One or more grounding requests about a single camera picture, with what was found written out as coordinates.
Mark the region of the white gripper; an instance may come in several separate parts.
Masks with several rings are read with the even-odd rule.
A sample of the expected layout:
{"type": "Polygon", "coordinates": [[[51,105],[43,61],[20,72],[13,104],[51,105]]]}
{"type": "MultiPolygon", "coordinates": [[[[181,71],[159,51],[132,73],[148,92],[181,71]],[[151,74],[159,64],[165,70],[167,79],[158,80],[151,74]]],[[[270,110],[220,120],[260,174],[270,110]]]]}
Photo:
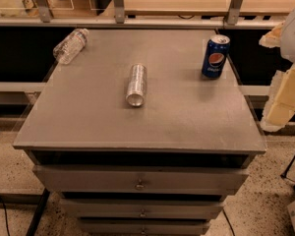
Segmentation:
{"type": "MultiPolygon", "coordinates": [[[[295,63],[295,8],[280,23],[259,40],[267,48],[280,46],[284,59],[295,63]]],[[[261,127],[266,132],[276,132],[286,126],[295,115],[295,64],[286,72],[276,71],[269,87],[261,127]]]]}

